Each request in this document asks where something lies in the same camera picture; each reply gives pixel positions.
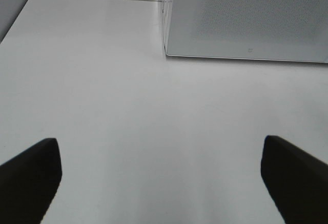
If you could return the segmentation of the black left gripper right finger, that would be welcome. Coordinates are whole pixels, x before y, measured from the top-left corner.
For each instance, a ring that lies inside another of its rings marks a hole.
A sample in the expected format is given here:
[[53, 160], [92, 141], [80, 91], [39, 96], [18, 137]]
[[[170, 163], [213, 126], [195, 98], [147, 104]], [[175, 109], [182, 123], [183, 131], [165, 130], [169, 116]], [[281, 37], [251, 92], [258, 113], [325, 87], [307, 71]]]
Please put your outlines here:
[[327, 164], [268, 135], [260, 174], [285, 223], [327, 223]]

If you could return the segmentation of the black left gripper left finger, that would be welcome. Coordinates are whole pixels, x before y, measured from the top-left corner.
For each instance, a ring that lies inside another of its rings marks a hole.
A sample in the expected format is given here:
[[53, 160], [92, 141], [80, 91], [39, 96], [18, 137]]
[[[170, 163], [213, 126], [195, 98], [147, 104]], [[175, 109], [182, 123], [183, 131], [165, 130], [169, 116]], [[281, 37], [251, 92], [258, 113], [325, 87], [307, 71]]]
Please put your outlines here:
[[41, 223], [62, 175], [55, 138], [45, 138], [2, 164], [1, 223]]

